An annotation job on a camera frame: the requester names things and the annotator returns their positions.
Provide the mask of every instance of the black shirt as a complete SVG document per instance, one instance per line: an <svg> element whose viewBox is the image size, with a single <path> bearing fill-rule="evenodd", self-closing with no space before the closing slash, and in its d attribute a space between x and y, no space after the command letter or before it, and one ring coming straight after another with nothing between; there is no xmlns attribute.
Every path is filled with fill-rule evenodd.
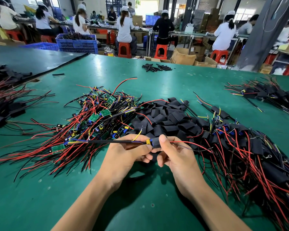
<svg viewBox="0 0 289 231"><path fill-rule="evenodd" d="M112 12L112 13L111 13L111 11L109 11L109 12L108 12L108 20L109 20L109 21L116 21L116 19L117 19L116 12Z"/></svg>
<svg viewBox="0 0 289 231"><path fill-rule="evenodd" d="M158 31L159 38L168 38L169 31L174 30L173 23L170 19L159 18L153 26L154 31Z"/></svg>

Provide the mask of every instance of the green workbench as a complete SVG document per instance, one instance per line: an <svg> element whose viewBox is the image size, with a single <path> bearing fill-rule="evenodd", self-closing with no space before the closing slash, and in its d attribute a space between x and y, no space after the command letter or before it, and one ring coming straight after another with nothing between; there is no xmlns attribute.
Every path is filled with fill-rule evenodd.
<svg viewBox="0 0 289 231"><path fill-rule="evenodd" d="M137 80L123 83L119 90L139 97L142 100L176 97L190 101L189 106L200 116L211 115L198 102L196 92L205 101L220 106L232 117L247 127L267 134L289 156L289 115L266 103L255 101L263 110L247 103L242 97L231 95L224 90L227 82L241 84L244 80L259 78L263 75L250 72L238 72L197 66L167 64L172 71L146 72L141 66L147 62L125 58L89 55L54 72L39 77L39 82L30 82L33 93L43 94L52 90L56 96L44 103L27 109L26 113L15 120L29 121L30 118L41 123L65 124L66 118L79 110L77 102L68 107L68 101L87 93L88 88L76 86L104 86L113 90L122 80L137 76ZM52 76L52 73L65 73ZM278 82L284 90L289 90L289 77L280 76ZM7 128L0 128L0 134L19 134ZM23 136L0 136L0 147L25 140ZM23 149L28 142L19 143L0 149L0 155ZM24 162L9 163L0 166L0 230L50 230L65 211L81 194L90 180L99 170L106 147L96 155L91 171L81 171L82 164L57 177L46 171L37 170L24 178L15 174ZM111 195L96 222L95 230L205 230L205 225L195 209L182 199L176 190L173 176L167 167L157 165L143 167L148 177L132 182L126 180L120 189ZM216 193L224 199L220 190ZM229 197L229 206L238 215L242 214L244 205ZM261 215L257 206L250 208L246 215ZM273 230L273 224L264 217L244 218L243 221L253 230Z"/></svg>

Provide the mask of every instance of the hand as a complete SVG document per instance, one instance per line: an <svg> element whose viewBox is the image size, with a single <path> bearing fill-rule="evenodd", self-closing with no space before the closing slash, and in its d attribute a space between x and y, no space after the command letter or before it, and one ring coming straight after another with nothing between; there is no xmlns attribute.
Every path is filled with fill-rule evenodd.
<svg viewBox="0 0 289 231"><path fill-rule="evenodd" d="M199 169L194 152L185 143L176 143L172 145L169 141L181 141L177 137L159 136L161 148L153 149L152 152L162 151L158 155L158 165L163 167L167 165L173 173L176 185L181 194L192 199L193 188L199 186L199 183L205 183Z"/></svg>
<svg viewBox="0 0 289 231"><path fill-rule="evenodd" d="M137 135L129 134L118 140L133 140ZM139 135L137 141L145 142L149 138ZM153 156L150 154L152 146L141 143L111 143L98 172L98 176L108 183L111 190L116 191L122 180L130 171L135 161L149 163Z"/></svg>

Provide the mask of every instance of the forearm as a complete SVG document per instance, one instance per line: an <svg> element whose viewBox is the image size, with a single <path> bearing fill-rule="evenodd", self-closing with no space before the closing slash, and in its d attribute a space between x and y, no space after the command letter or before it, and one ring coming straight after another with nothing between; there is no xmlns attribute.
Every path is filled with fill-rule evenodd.
<svg viewBox="0 0 289 231"><path fill-rule="evenodd" d="M193 189L191 201L211 231L250 231L205 182Z"/></svg>
<svg viewBox="0 0 289 231"><path fill-rule="evenodd" d="M110 194L111 188L102 176L97 174L52 231L91 231Z"/></svg>

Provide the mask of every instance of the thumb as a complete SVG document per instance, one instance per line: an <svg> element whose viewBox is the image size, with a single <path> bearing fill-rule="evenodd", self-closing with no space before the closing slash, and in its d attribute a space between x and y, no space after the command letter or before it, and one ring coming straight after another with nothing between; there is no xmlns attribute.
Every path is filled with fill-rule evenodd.
<svg viewBox="0 0 289 231"><path fill-rule="evenodd" d="M158 140L160 141L162 151L164 151L169 158L177 155L177 151L172 147L172 145L170 144L169 140L165 135L160 135Z"/></svg>
<svg viewBox="0 0 289 231"><path fill-rule="evenodd" d="M131 150L128 150L131 152L131 154L135 157L138 158L139 156L143 156L148 154L152 150L152 146L150 144L144 144L140 145L138 147L135 147Z"/></svg>

